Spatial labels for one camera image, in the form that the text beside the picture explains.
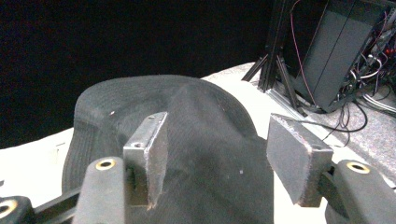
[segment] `black background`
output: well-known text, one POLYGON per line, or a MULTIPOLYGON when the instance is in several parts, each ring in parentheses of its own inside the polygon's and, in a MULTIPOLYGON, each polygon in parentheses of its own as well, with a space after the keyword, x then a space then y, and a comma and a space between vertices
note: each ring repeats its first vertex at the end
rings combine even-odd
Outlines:
POLYGON ((254 62, 272 1, 2 6, 0 147, 71 128, 79 95, 115 77, 204 77, 254 62))

